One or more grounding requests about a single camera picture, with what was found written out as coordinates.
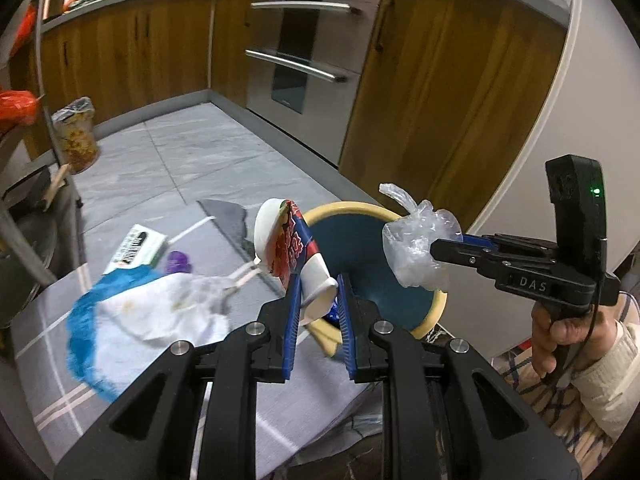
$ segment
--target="wooden cabinet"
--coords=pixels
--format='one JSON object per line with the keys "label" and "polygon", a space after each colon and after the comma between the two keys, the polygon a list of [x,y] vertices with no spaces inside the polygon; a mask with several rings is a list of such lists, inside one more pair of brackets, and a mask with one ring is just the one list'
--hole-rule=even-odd
{"label": "wooden cabinet", "polygon": [[468,228],[529,135],[566,31],[512,0],[381,0],[340,172]]}
{"label": "wooden cabinet", "polygon": [[211,89],[246,106],[251,0],[216,0],[211,51]]}
{"label": "wooden cabinet", "polygon": [[[46,32],[42,71],[54,112],[82,96],[94,124],[207,88],[211,0],[131,0],[89,12]],[[31,89],[33,43],[10,64],[12,87]],[[50,148],[44,124],[26,141],[33,158]]]}

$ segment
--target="floor tile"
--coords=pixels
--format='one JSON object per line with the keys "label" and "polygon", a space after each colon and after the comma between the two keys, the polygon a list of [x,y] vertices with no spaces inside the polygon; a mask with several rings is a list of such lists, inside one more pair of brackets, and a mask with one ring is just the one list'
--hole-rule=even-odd
{"label": "floor tile", "polygon": [[75,178],[84,202],[85,230],[175,187],[146,129],[139,125],[99,145],[98,161]]}
{"label": "floor tile", "polygon": [[149,134],[178,186],[273,151],[228,116],[149,128]]}
{"label": "floor tile", "polygon": [[184,201],[180,193],[172,189],[133,206],[87,231],[84,234],[84,244],[92,283],[100,279],[109,259],[133,224],[153,229],[161,219],[181,207],[184,207]]}
{"label": "floor tile", "polygon": [[213,198],[243,206],[247,209],[249,239],[253,237],[258,209],[268,198],[292,199],[302,212],[338,200],[277,152],[238,162],[178,186],[178,189],[187,203]]}

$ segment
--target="shelf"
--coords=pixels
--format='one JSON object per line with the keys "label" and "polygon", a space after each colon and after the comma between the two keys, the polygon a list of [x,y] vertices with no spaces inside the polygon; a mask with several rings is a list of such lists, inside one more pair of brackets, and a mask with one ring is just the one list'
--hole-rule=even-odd
{"label": "shelf", "polygon": [[0,139],[0,173],[4,171],[4,168],[9,163],[9,159],[11,159],[15,149],[26,133],[27,129],[21,124],[18,124],[5,133],[2,139]]}

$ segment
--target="plastic bag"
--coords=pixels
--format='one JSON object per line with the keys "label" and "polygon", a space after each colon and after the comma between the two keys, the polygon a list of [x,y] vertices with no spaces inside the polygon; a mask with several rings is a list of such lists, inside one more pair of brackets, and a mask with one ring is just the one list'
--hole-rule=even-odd
{"label": "plastic bag", "polygon": [[33,31],[33,27],[35,26],[37,15],[38,11],[36,10],[36,5],[29,4],[15,35],[14,46],[11,48],[9,58],[15,56],[16,52],[18,52],[24,43],[31,37],[31,31]]}
{"label": "plastic bag", "polygon": [[92,125],[94,113],[91,99],[81,97],[51,116],[65,162],[71,165],[73,174],[86,170],[98,158]]}
{"label": "plastic bag", "polygon": [[35,122],[37,114],[38,99],[31,92],[0,91],[0,121],[29,126]]}
{"label": "plastic bag", "polygon": [[447,265],[433,259],[431,243],[438,238],[462,241],[462,229],[453,213],[446,209],[433,210],[428,200],[420,205],[395,184],[380,184],[380,193],[391,197],[409,213],[385,224],[382,228],[382,247],[386,260],[404,287],[422,286],[427,290],[449,289]]}

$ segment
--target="metal pole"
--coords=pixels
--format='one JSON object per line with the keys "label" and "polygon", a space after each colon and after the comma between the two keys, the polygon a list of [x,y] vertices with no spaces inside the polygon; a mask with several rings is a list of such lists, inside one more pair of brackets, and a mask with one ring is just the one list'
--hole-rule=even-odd
{"label": "metal pole", "polygon": [[38,15],[36,17],[35,27],[35,44],[36,44],[36,78],[38,79],[38,93],[40,94],[40,110],[44,118],[44,123],[47,127],[47,133],[49,134],[49,140],[51,142],[51,151],[56,159],[58,167],[62,165],[60,162],[60,152],[58,150],[58,144],[56,142],[56,136],[54,134],[53,122],[51,121],[51,114],[49,113],[49,107],[47,106],[47,95],[44,90],[44,79],[42,78],[42,18],[44,16],[44,0],[38,0]]}

